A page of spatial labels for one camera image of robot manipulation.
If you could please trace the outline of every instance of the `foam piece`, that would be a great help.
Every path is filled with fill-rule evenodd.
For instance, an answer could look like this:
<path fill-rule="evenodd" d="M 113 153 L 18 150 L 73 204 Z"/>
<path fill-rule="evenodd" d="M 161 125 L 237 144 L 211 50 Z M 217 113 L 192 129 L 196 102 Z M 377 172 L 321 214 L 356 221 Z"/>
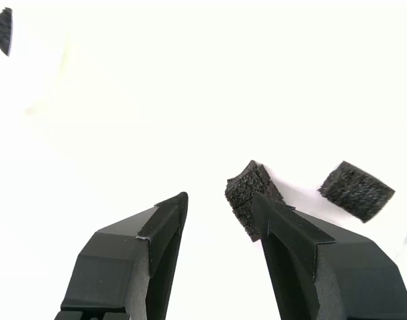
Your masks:
<path fill-rule="evenodd" d="M 0 50 L 9 55 L 12 34 L 12 9 L 4 8 L 0 14 Z"/>
<path fill-rule="evenodd" d="M 326 178 L 320 194 L 363 222 L 387 204 L 394 190 L 363 170 L 343 161 Z"/>
<path fill-rule="evenodd" d="M 271 181 L 264 165 L 259 165 L 252 160 L 241 174 L 227 180 L 225 197 L 233 208 L 234 215 L 253 242 L 260 238 L 252 216 L 252 199 L 255 193 L 262 193 L 284 204 L 283 196 Z"/>

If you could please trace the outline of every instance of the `black plastic part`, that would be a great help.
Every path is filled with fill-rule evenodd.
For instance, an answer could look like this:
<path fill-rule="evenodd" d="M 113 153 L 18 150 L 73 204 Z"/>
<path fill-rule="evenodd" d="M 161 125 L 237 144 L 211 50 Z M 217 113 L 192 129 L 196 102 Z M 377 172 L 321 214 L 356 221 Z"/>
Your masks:
<path fill-rule="evenodd" d="M 395 192 L 377 178 L 345 161 L 330 173 L 318 191 L 363 222 L 371 220 Z"/>
<path fill-rule="evenodd" d="M 165 319 L 187 209 L 180 193 L 97 231 L 77 257 L 61 310 L 82 312 L 80 320 Z"/>
<path fill-rule="evenodd" d="M 55 320 L 81 320 L 83 312 L 80 311 L 60 311 Z"/>
<path fill-rule="evenodd" d="M 407 290 L 371 240 L 262 194 L 252 212 L 282 320 L 407 320 Z"/>
<path fill-rule="evenodd" d="M 12 9 L 4 8 L 0 14 L 0 50 L 9 55 L 12 34 Z"/>

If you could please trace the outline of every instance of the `black sponge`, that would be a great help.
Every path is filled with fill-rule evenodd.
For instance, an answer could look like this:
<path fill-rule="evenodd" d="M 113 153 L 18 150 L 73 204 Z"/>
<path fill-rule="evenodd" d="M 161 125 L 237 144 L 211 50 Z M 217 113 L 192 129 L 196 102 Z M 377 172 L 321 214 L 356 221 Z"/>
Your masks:
<path fill-rule="evenodd" d="M 11 47 L 12 9 L 4 8 L 0 14 L 0 50 L 9 55 Z"/>
<path fill-rule="evenodd" d="M 233 208 L 236 218 L 254 242 L 259 240 L 258 229 L 252 215 L 252 199 L 255 193 L 262 193 L 284 203 L 282 195 L 271 181 L 264 166 L 252 160 L 240 175 L 227 180 L 225 197 Z"/>
<path fill-rule="evenodd" d="M 330 173 L 318 191 L 363 222 L 371 220 L 395 192 L 377 178 L 345 161 Z"/>

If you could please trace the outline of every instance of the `white surface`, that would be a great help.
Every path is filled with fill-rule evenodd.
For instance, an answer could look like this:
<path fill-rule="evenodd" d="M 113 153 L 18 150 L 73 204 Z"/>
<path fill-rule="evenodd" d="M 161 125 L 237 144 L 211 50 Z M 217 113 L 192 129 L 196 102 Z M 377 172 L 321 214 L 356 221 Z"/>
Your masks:
<path fill-rule="evenodd" d="M 0 50 L 0 113 L 18 113 L 44 98 L 60 72 L 65 17 L 42 5 L 0 1 L 4 7 L 12 8 L 13 24 L 9 57 Z"/>
<path fill-rule="evenodd" d="M 399 252 L 407 6 L 60 14 L 70 38 L 57 85 L 28 112 L 0 115 L 0 317 L 38 301 L 34 319 L 52 319 L 96 229 L 187 191 L 167 320 L 276 319 L 262 249 L 224 199 L 250 159 L 271 168 L 290 204 Z M 313 199 L 342 160 L 396 190 L 365 225 Z"/>

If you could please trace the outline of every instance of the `foam block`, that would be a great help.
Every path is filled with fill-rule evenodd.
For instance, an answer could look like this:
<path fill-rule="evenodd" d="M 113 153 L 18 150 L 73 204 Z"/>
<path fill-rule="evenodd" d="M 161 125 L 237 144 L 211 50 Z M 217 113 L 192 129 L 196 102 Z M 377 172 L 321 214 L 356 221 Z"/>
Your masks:
<path fill-rule="evenodd" d="M 363 222 L 371 220 L 394 194 L 369 173 L 343 161 L 326 178 L 320 194 Z"/>
<path fill-rule="evenodd" d="M 252 160 L 240 175 L 227 180 L 225 197 L 233 208 L 234 215 L 254 242 L 259 240 L 251 209 L 255 193 L 262 193 L 284 203 L 283 196 L 271 181 L 264 165 L 259 165 Z"/>
<path fill-rule="evenodd" d="M 5 8 L 0 14 L 0 50 L 9 55 L 11 46 L 12 9 Z"/>

